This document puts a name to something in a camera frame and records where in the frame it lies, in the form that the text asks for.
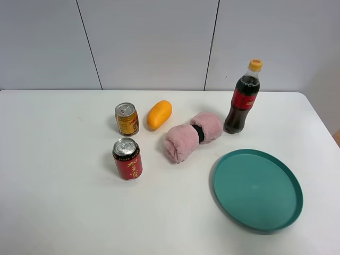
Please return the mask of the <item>cola bottle with yellow cap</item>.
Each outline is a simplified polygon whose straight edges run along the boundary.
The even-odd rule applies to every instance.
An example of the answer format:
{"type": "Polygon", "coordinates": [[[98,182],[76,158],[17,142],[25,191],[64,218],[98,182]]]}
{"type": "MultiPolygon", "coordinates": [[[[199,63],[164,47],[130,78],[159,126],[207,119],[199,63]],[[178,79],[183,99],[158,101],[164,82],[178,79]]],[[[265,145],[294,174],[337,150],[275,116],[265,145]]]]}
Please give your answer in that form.
{"type": "Polygon", "coordinates": [[[224,122],[224,129],[229,134],[236,134],[244,129],[247,115],[260,90],[259,72],[262,65],[260,59],[252,59],[248,71],[236,83],[231,108],[224,122]]]}

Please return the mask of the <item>rolled pink fluffy towel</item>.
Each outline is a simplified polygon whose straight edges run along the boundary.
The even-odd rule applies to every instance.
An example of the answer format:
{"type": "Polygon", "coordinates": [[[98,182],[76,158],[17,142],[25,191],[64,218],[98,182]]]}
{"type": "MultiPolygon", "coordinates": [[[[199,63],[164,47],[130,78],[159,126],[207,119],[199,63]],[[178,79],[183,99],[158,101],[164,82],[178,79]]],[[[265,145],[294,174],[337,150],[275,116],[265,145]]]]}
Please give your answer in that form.
{"type": "Polygon", "coordinates": [[[174,163],[185,161],[201,144],[218,139],[223,132],[220,118],[211,112],[200,112],[189,124],[171,128],[165,135],[164,150],[174,163]]]}

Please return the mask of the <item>orange mango fruit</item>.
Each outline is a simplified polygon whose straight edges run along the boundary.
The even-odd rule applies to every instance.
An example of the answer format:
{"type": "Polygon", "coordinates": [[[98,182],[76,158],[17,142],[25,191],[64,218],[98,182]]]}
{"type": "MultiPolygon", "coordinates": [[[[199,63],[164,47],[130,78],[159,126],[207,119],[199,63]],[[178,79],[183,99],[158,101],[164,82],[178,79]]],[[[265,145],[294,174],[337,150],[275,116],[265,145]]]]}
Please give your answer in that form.
{"type": "Polygon", "coordinates": [[[147,114],[147,125],[151,130],[160,128],[171,116],[172,104],[167,100],[159,101],[147,114]]]}

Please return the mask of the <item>gold drink can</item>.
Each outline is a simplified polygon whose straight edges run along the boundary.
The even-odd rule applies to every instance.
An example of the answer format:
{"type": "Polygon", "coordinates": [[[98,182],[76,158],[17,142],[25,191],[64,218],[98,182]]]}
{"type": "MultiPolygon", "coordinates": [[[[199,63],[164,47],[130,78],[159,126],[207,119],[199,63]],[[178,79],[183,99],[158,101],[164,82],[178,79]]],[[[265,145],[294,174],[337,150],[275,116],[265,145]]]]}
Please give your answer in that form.
{"type": "Polygon", "coordinates": [[[135,106],[124,102],[115,107],[115,118],[121,135],[130,137],[139,132],[139,119],[135,106]]]}

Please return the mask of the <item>red drink can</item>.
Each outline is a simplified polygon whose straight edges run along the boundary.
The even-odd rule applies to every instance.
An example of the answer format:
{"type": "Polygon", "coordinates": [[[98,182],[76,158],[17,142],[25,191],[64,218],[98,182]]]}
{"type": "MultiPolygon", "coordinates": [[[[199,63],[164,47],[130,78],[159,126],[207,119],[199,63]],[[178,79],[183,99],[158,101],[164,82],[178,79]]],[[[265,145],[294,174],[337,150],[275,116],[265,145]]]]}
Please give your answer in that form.
{"type": "Polygon", "coordinates": [[[140,147],[133,139],[118,139],[113,145],[112,155],[122,179],[132,180],[142,174],[140,147]]]}

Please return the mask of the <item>teal round plate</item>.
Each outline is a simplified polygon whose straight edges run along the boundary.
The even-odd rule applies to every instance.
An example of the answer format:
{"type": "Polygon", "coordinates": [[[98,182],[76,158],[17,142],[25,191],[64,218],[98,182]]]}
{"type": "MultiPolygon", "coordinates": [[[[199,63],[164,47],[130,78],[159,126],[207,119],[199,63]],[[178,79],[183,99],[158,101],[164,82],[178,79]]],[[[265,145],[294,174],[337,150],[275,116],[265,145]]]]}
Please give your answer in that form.
{"type": "Polygon", "coordinates": [[[227,153],[214,169],[212,184],[228,215],[252,230],[282,230],[302,212],[303,193],[297,178],[279,159],[263,151],[227,153]]]}

